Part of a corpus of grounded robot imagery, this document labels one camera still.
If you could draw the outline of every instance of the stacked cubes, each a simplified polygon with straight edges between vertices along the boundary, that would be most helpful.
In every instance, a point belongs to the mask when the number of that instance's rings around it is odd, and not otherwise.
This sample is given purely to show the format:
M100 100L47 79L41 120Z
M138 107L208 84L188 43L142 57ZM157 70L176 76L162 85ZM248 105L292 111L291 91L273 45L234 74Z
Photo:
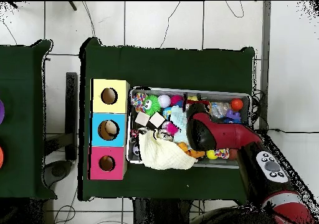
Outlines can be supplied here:
M91 79L90 180L123 179L129 89L124 80Z

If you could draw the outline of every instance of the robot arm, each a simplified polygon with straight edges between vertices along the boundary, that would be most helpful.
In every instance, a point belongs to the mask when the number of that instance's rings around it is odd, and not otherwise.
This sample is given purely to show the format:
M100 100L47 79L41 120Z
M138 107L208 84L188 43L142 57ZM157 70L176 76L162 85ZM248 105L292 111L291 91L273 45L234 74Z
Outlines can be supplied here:
M238 149L237 160L249 202L271 210L277 224L316 224L258 134L242 124L213 123L201 104L191 105L187 115L187 136L194 150Z

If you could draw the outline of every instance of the dark green surface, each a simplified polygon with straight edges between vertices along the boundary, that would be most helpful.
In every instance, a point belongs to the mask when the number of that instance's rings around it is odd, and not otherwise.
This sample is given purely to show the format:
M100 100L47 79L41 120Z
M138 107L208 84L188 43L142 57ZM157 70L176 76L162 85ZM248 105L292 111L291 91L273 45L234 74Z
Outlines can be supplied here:
M88 156L90 79L126 80L131 86L188 90L252 92L254 50L175 50L102 47L89 39L85 49L84 157ZM154 197L224 199L245 202L239 169L192 167L154 170L128 164L123 181L88 180L83 162L83 197Z
M41 181L43 143L42 59L51 41L35 46L0 46L0 124L4 164L0 197L55 198Z

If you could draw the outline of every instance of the purple toy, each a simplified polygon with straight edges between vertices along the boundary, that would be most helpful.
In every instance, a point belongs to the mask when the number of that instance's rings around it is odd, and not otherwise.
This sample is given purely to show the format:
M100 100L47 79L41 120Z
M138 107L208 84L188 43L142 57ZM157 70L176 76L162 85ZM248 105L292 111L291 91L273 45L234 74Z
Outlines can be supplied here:
M226 117L227 118L230 118L230 119L237 119L237 120L241 120L241 116L240 116L240 113L234 113L233 110L228 110L227 113L226 113Z
M0 124L4 119L4 105L3 102L0 100Z

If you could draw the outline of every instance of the orange ball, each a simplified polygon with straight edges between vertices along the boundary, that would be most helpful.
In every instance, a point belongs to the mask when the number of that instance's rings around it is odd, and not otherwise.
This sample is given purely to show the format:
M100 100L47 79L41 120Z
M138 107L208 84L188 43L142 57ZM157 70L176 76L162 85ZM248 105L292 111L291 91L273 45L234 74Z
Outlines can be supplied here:
M233 99L231 102L231 106L234 111L240 111L243 105L244 104L241 99Z

